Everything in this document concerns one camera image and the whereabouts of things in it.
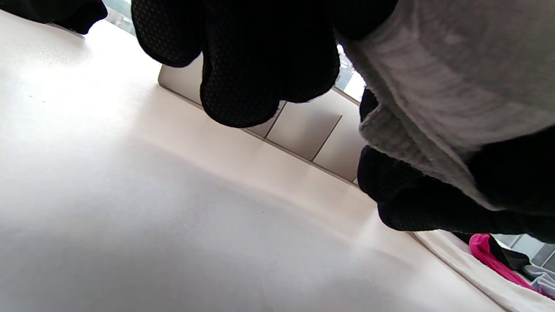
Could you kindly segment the person's left hand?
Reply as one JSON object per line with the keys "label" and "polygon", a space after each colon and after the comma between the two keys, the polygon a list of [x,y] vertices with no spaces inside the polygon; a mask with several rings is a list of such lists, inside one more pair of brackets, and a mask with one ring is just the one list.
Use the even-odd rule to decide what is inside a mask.
{"label": "person's left hand", "polygon": [[131,18],[163,65],[202,55],[201,105],[233,128],[331,90],[341,44],[386,226],[554,243],[552,0],[133,0]]}

